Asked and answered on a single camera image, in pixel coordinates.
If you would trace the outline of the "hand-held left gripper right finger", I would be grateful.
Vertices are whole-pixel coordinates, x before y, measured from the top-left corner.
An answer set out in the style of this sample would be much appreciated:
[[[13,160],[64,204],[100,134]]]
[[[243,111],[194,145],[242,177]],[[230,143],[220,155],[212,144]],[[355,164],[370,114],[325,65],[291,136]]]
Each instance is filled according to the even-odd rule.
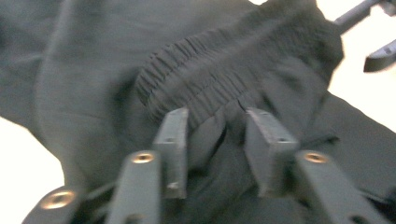
[[[260,197],[287,193],[287,168],[299,145],[271,113],[253,107],[247,110],[244,151]]]

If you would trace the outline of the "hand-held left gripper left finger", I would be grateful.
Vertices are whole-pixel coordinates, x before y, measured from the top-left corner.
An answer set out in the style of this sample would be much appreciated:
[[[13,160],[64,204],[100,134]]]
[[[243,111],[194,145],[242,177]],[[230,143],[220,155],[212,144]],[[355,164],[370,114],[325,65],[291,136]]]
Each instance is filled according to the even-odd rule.
[[[155,137],[153,148],[161,153],[163,162],[163,191],[167,199],[187,197],[187,108],[170,111]]]

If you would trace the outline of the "dark pants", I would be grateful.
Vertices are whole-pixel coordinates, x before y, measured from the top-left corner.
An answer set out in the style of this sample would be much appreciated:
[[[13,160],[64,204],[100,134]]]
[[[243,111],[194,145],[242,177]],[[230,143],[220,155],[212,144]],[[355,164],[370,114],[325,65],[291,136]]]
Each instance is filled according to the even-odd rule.
[[[0,0],[0,117],[95,195],[184,108],[187,195],[164,224],[323,224],[306,199],[259,197],[258,108],[334,158],[371,224],[396,224],[396,133],[329,92],[342,57],[316,0]]]

